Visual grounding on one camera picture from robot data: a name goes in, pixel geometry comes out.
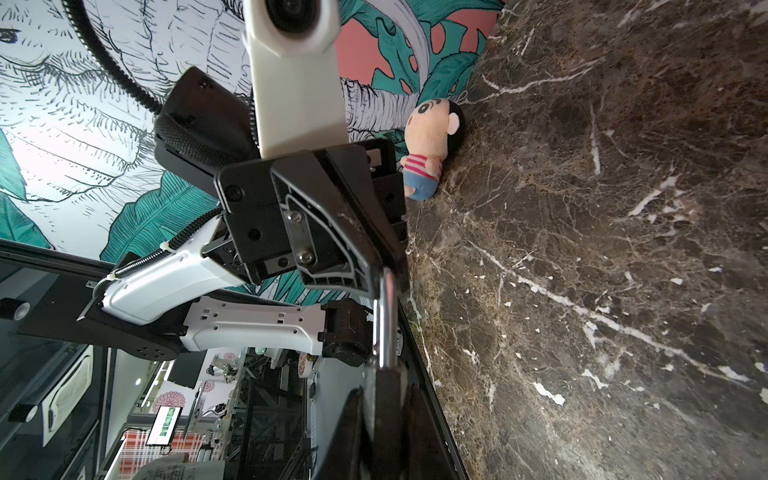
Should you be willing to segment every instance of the marble countertop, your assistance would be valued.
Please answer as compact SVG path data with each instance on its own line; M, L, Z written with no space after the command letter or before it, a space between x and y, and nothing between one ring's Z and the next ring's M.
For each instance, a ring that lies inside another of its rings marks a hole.
M471 478L758 478L768 2L510 1L404 298Z

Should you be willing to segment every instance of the mural wallpaper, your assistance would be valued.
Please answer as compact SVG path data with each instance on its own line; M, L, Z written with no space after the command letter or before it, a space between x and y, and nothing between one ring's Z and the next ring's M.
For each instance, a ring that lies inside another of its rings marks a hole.
M242 0L85 0L102 41L164 96L197 66L247 98ZM501 0L339 0L336 42L350 138L399 154L421 101L462 94ZM60 0L0 4L0 238L117 262L150 253L216 200L154 160L150 112L90 57ZM240 291L311 304L297 273Z

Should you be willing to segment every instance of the metal rod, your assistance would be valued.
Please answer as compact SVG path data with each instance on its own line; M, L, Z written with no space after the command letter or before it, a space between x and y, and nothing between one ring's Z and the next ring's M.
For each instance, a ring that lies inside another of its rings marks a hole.
M373 300L373 321L376 321L376 316L379 315L379 305L381 302L379 302L379 299ZM379 351L379 330L377 328L373 329L373 354L378 355Z
M397 366L397 285L389 268L382 274L374 321L374 329L379 333L379 368L393 369Z

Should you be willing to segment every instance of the computer monitor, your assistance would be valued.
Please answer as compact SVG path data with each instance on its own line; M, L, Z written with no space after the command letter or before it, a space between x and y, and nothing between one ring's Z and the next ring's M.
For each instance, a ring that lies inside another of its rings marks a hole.
M176 423L179 421L181 407L160 407L157 416L154 417L152 430L147 437L147 446L170 445L176 432Z

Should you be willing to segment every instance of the plush toy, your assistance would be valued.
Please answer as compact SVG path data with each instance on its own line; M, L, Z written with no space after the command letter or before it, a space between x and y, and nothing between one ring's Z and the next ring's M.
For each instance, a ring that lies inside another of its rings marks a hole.
M406 125L406 147L402 180L406 197L426 200L435 194L442 175L442 163L464 140L462 109L447 98L427 100L411 113Z

